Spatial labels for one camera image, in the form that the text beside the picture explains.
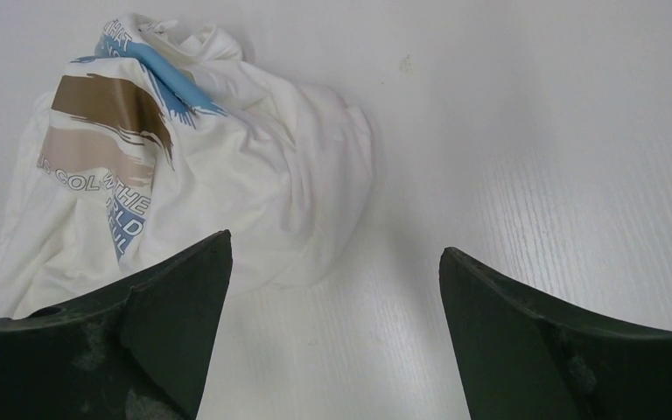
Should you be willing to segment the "white printed t-shirt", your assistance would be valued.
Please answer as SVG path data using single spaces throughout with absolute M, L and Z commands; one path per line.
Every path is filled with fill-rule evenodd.
M 217 25 L 110 20 L 20 138 L 0 318 L 95 291 L 221 230 L 232 235 L 230 293 L 314 284 L 367 203 L 373 141 L 357 106 L 247 62 Z

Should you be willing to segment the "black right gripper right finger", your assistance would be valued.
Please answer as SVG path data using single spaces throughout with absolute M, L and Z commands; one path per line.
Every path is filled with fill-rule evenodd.
M 672 419 L 672 331 L 611 318 L 457 248 L 439 288 L 473 419 Z

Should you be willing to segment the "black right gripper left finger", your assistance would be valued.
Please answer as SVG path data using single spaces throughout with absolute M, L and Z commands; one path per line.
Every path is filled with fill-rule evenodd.
M 98 290 L 0 318 L 0 419 L 194 419 L 232 266 L 223 230 Z

